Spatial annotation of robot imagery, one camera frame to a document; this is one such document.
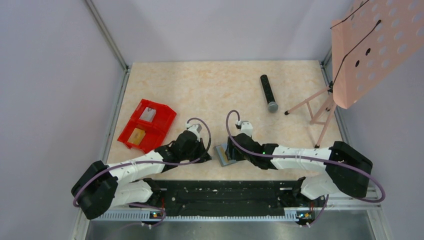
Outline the grey card holder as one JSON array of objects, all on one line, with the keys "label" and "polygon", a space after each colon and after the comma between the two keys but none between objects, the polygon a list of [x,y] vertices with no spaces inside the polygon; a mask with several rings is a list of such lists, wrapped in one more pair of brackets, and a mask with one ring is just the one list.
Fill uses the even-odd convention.
[{"label": "grey card holder", "polygon": [[217,153],[217,157],[219,159],[219,163],[222,167],[226,167],[237,162],[236,160],[228,159],[226,155],[227,146],[228,145],[226,143],[223,143],[214,147],[214,150]]}]

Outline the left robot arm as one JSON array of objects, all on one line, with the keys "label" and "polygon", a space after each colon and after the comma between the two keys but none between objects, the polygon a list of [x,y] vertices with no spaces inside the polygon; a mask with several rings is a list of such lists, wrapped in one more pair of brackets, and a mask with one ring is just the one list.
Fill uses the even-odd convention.
[{"label": "left robot arm", "polygon": [[72,187],[73,204],[93,220],[113,207],[147,203],[155,189],[145,177],[209,161],[212,157],[208,150],[201,137],[185,130],[176,140],[140,157],[111,164],[96,161]]}]

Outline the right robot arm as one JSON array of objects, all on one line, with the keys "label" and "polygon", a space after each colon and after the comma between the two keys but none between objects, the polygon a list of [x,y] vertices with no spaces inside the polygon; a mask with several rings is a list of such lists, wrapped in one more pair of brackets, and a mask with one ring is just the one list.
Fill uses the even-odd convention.
[{"label": "right robot arm", "polygon": [[344,193],[363,199],[367,195],[373,163],[343,141],[327,148],[292,148],[276,143],[260,144],[240,133],[229,136],[226,156],[249,161],[262,170],[298,169],[317,172],[302,177],[297,191],[310,200],[327,194]]}]

